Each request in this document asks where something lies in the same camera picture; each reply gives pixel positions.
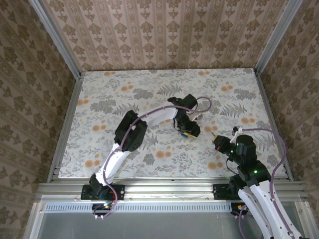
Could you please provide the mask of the floral table mat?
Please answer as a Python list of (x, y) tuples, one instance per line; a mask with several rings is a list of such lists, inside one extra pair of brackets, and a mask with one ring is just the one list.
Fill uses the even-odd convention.
[(198, 138), (184, 138), (165, 120), (148, 129), (141, 147), (121, 165), (117, 177), (229, 177), (236, 164), (216, 152), (215, 135), (242, 127), (256, 144), (257, 158), (286, 178), (252, 69), (148, 70), (86, 73), (59, 178), (88, 178), (107, 159), (115, 129), (127, 111), (144, 114), (171, 97), (198, 99), (203, 118)]

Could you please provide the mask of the grey metal panel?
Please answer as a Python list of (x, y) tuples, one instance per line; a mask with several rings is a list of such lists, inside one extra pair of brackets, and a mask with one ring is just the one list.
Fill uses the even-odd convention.
[(250, 217), (225, 213), (114, 213), (95, 219), (89, 213), (44, 215), (37, 239), (261, 239)]

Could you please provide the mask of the aluminium side rail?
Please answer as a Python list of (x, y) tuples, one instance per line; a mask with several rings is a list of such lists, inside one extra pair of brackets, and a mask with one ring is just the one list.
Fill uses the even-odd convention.
[(72, 126), (75, 110), (77, 107), (77, 102), (79, 100), (79, 95), (82, 89), (84, 77), (85, 77), (85, 73), (81, 73), (75, 82), (71, 99), (68, 105), (68, 109), (65, 115), (64, 123), (59, 136), (59, 140), (58, 140), (56, 150), (53, 156), (50, 171), (47, 177), (47, 181), (46, 181), (47, 183), (51, 183), (56, 178), (56, 176), (54, 175), (59, 173), (58, 171), (61, 167), (61, 162), (63, 160), (65, 148), (67, 145), (67, 140), (69, 137), (71, 126)]
[(294, 177), (293, 177), (293, 174), (292, 174), (292, 171), (290, 169), (290, 165), (289, 165), (289, 162), (288, 162), (288, 159), (287, 159), (287, 147), (286, 147), (285, 142), (281, 141), (281, 139), (283, 139), (283, 138), (280, 137), (281, 135), (280, 135), (280, 133), (278, 131), (278, 128), (277, 128), (277, 125), (276, 125), (276, 122), (275, 122), (275, 118), (274, 118), (274, 115), (273, 115), (273, 112), (272, 112), (272, 109), (271, 109), (271, 106), (270, 106), (270, 103), (269, 103), (265, 88), (263, 86), (263, 82), (261, 80), (260, 74), (255, 69), (253, 69), (253, 72), (254, 72), (254, 75), (256, 77), (256, 82), (258, 84), (258, 87), (259, 87), (259, 90), (260, 90), (260, 94), (261, 94), (261, 97), (263, 99), (263, 103), (264, 103), (264, 106), (265, 106), (265, 109), (266, 109), (266, 112), (267, 112), (267, 116), (269, 118), (271, 130), (273, 130), (276, 133), (274, 138), (276, 140), (276, 144), (277, 144), (279, 153), (281, 153), (282, 156), (284, 157), (283, 164), (284, 164), (284, 168), (286, 170), (287, 177), (288, 177), (288, 179), (290, 181), (294, 181)]

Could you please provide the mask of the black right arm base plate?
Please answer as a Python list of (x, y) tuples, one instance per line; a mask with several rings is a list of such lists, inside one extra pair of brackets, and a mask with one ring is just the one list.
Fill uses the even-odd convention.
[(215, 200), (232, 200), (234, 195), (228, 184), (213, 184), (213, 195)]

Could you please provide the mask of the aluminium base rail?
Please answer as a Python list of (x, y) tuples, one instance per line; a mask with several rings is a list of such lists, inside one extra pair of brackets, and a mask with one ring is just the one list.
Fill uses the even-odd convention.
[[(84, 181), (55, 181), (38, 187), (36, 202), (81, 202)], [(213, 181), (151, 180), (116, 182), (125, 186), (124, 202), (206, 202), (216, 198)], [(308, 194), (300, 182), (276, 181), (276, 192), (282, 202), (307, 201)]]

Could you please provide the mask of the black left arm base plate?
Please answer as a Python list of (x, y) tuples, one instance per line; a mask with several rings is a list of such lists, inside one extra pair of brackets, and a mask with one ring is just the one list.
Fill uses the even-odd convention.
[[(118, 195), (118, 200), (123, 200), (125, 195), (124, 185), (111, 185)], [(96, 193), (90, 185), (83, 185), (81, 191), (81, 200), (95, 200), (95, 201), (113, 201), (115, 200), (115, 194), (108, 186), (103, 186), (100, 193)]]

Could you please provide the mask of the aluminium frame post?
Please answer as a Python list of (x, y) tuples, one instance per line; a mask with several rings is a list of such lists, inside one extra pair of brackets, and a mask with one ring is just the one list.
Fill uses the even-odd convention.
[(81, 70), (77, 67), (77, 64), (74, 58), (72, 57), (71, 52), (67, 48), (67, 45), (63, 40), (62, 35), (59, 33), (57, 26), (55, 25), (52, 17), (49, 15), (49, 11), (46, 10), (41, 0), (29, 0), (29, 2), (34, 8), (35, 12), (37, 13), (46, 31), (52, 38), (53, 43), (57, 47), (61, 56), (63, 57), (70, 72), (74, 76), (75, 80), (78, 81), (81, 77)]
[(303, 0), (289, 0), (281, 17), (274, 28), (272, 35), (269, 38), (257, 64), (255, 67), (256, 75), (260, 75), (265, 67), (267, 66), (269, 60), (274, 54), (276, 48), (278, 47), (280, 41), (282, 40), (285, 32), (287, 31), (289, 25), (291, 24), (295, 14), (299, 10)]

